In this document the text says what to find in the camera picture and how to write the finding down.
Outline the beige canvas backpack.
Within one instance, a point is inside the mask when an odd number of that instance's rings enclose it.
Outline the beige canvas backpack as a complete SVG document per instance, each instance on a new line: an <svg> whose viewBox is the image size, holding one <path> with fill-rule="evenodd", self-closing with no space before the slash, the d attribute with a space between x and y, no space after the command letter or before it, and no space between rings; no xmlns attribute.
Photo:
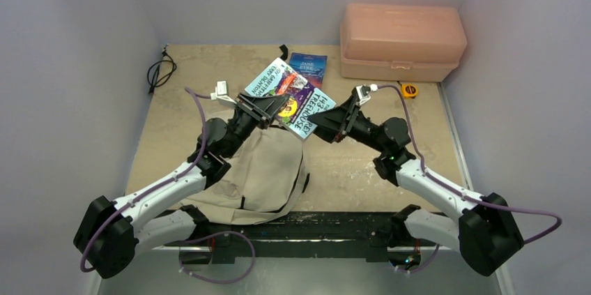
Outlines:
<svg viewBox="0 0 591 295"><path fill-rule="evenodd" d="M256 128L241 145L225 145L221 139L232 116L226 111L207 120L203 155L228 168L188 199L211 222L226 225L256 225L286 215L309 179L302 140L278 124Z"/></svg>

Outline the Jane Eyre paperback book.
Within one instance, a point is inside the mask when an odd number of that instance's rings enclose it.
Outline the Jane Eyre paperback book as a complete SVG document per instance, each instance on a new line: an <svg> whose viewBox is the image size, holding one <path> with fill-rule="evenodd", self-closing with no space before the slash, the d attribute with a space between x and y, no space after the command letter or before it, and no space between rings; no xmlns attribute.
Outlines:
<svg viewBox="0 0 591 295"><path fill-rule="evenodd" d="M316 88L321 89L328 64L326 55L302 54L293 52L289 65Z"/></svg>

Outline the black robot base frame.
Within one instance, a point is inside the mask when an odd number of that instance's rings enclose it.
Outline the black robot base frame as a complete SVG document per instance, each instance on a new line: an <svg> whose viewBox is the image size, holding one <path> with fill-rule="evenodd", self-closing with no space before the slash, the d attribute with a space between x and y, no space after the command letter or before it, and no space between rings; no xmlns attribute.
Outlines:
<svg viewBox="0 0 591 295"><path fill-rule="evenodd" d="M232 264L239 257L363 259L417 266L435 243L401 233L394 212L294 211L260 225L209 224L203 243L165 244L184 264Z"/></svg>

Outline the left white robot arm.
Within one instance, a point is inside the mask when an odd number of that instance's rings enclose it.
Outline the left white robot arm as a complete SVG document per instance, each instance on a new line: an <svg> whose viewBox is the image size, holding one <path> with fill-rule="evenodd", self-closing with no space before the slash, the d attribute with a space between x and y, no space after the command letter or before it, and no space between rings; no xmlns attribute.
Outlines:
<svg viewBox="0 0 591 295"><path fill-rule="evenodd" d="M129 195L94 199L86 209L73 243L81 252L79 268L103 278L120 273L138 255L139 231L182 199L217 183L233 156L257 128L267 128L289 95L256 97L240 93L232 100L228 121L202 119L195 151L164 178Z"/></svg>

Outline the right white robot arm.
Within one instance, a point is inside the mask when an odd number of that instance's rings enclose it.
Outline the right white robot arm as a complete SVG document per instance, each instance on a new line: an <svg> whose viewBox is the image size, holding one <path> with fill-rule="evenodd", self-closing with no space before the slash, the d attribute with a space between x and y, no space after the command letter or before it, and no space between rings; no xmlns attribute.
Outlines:
<svg viewBox="0 0 591 295"><path fill-rule="evenodd" d="M375 124L366 117L361 107L379 89L375 84L359 86L341 105L310 115L315 135L329 143L350 137L377 151L373 164L381 179L439 210L432 213L411 204L395 213L388 226L389 246L427 240L453 249L476 273L490 276L525 245L513 210L498 194L484 196L429 169L423 156L407 148L415 142L408 119L392 117Z"/></svg>

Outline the blue Treehouse paperback book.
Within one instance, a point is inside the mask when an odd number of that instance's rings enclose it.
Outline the blue Treehouse paperback book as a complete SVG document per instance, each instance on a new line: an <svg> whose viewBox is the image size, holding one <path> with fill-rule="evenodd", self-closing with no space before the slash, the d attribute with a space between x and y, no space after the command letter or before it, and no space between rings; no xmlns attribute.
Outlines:
<svg viewBox="0 0 591 295"><path fill-rule="evenodd" d="M245 92L255 97L290 96L275 118L302 140L306 140L316 129L309 116L336 106L330 96L280 58L258 74L245 87Z"/></svg>

